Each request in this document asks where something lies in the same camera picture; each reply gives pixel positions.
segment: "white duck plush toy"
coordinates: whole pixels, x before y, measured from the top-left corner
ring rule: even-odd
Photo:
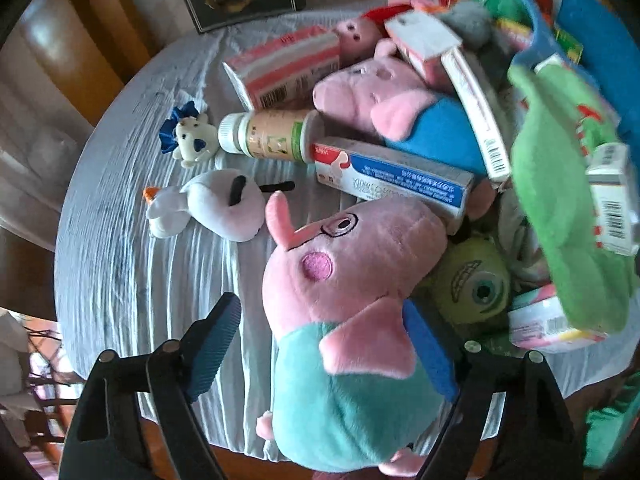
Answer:
[[[175,160],[182,161],[183,168],[209,160],[220,148],[217,128],[209,124],[205,113],[198,113],[193,101],[172,110],[171,118],[160,128],[159,137],[162,152],[173,153]]]
[[[194,218],[220,237],[247,242],[264,223],[263,192],[292,190],[293,182],[259,187],[238,170],[207,171],[184,186],[147,187],[146,218],[157,238],[175,236]]]

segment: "embroidered eye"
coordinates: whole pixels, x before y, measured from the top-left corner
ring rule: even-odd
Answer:
[[[320,230],[331,238],[337,238],[353,231],[357,224],[358,217],[353,213],[347,213],[345,217],[337,218],[323,225]]]

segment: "teal shirt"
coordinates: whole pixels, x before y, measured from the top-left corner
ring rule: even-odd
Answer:
[[[336,326],[315,323],[284,336],[274,378],[273,434],[280,451],[325,472],[388,462],[428,428],[442,403],[419,362],[405,380],[329,375],[318,344]]]

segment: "pink circle cheek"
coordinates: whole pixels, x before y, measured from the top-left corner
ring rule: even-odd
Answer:
[[[334,272],[334,263],[326,253],[305,254],[301,264],[303,274],[312,282],[322,282]]]

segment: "curtain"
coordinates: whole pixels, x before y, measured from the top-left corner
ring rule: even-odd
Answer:
[[[0,227],[54,251],[78,144],[0,79]]]

